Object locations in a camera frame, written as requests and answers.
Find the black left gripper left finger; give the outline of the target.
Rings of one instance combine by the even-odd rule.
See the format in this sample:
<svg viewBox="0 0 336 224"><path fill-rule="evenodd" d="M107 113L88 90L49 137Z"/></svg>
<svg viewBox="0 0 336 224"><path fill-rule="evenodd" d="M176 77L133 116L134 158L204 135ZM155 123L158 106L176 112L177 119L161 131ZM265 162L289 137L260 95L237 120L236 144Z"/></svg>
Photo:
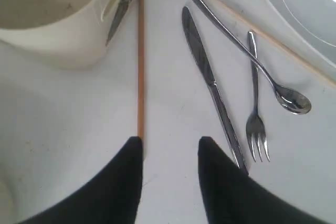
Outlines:
<svg viewBox="0 0 336 224"><path fill-rule="evenodd" d="M93 179L23 223L135 223L142 185L143 142L132 136Z"/></svg>

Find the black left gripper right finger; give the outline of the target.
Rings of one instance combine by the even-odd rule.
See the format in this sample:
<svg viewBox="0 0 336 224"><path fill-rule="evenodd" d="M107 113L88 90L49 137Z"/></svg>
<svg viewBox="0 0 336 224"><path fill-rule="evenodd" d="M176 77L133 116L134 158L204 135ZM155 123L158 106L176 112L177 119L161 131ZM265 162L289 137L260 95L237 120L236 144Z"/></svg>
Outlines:
<svg viewBox="0 0 336 224"><path fill-rule="evenodd" d="M210 136L198 142L198 181L208 223L335 223L334 184L290 170L262 185Z"/></svg>

